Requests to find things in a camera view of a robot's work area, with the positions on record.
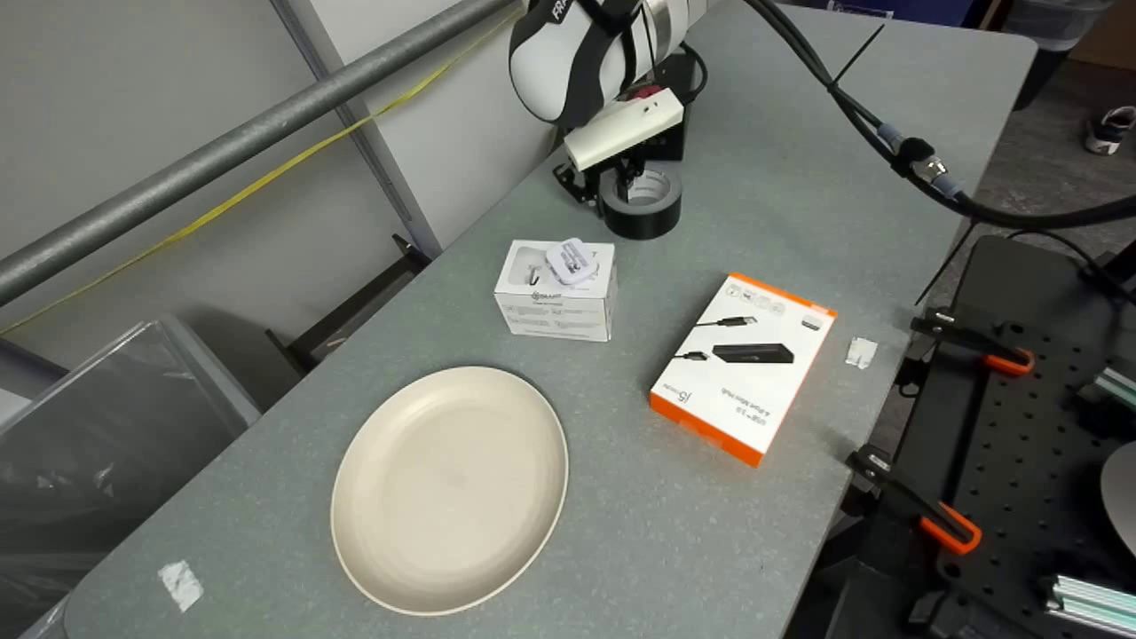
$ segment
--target gray table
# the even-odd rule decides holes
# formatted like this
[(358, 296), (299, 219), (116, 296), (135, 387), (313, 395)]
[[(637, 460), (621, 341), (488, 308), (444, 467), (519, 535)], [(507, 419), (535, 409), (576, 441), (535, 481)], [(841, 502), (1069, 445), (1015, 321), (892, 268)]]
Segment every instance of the gray table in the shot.
[[(797, 12), (841, 64), (873, 28)], [(81, 634), (780, 634), (848, 481), (841, 454), (873, 428), (905, 316), (957, 215), (902, 183), (742, 5), (692, 35), (715, 68), (692, 110), (683, 227), (617, 240), (610, 345), (512, 338), (493, 276), (512, 237), (610, 240), (547, 168), (368, 321), (249, 436), (147, 521), (70, 596)], [(1030, 64), (1028, 38), (892, 25), (848, 73), (883, 116), (941, 141), (978, 183)], [(648, 409), (725, 268), (841, 313), (765, 467), (747, 467)], [(880, 356), (848, 369), (851, 338)], [(528, 376), (571, 446), (565, 518), (496, 601), (408, 621), (342, 576), (328, 504), (358, 422), (400, 383), (488, 363)], [(157, 569), (187, 561), (208, 596), (177, 613)]]

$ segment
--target plate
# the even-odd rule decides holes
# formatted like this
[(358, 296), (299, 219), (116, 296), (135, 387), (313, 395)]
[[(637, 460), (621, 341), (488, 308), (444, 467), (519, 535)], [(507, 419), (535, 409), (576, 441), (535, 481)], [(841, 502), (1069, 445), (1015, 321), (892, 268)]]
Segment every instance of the plate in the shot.
[(1127, 445), (1115, 454), (1109, 454), (1102, 467), (1102, 502), (1113, 529), (1127, 541), (1128, 555), (1136, 558), (1136, 445)]
[(441, 616), (507, 590), (565, 494), (550, 400), (516, 371), (463, 364), (400, 387), (361, 422), (332, 491), (332, 541), (368, 601)]

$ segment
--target orange and white box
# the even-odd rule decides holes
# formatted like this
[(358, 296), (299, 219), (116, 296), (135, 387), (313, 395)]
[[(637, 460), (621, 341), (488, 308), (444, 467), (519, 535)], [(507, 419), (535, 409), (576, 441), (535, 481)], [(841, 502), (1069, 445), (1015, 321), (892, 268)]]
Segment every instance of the orange and white box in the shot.
[(736, 268), (650, 387), (650, 409), (760, 466), (835, 321)]

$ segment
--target product box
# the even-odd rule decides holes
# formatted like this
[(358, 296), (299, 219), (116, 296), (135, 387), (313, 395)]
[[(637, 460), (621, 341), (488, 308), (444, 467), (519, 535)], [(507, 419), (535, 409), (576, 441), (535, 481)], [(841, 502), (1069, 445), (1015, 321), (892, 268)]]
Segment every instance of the product box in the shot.
[(613, 245), (581, 245), (589, 276), (565, 283), (547, 253), (568, 240), (512, 240), (493, 297), (512, 335), (610, 341)]
[(650, 405), (760, 466), (835, 321), (803, 296), (729, 273), (650, 387)]

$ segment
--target white sticker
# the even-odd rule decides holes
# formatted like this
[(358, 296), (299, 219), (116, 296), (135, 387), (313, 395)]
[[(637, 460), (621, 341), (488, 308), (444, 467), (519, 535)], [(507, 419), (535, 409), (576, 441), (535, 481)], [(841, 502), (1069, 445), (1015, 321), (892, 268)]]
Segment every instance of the white sticker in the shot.
[(186, 561), (164, 563), (157, 570), (170, 592), (170, 601), (177, 602), (177, 610), (186, 613), (192, 602), (204, 601), (204, 583), (192, 576), (192, 569)]
[(878, 341), (867, 341), (867, 338), (851, 338), (851, 349), (845, 356), (845, 364), (851, 369), (867, 369), (878, 356)]

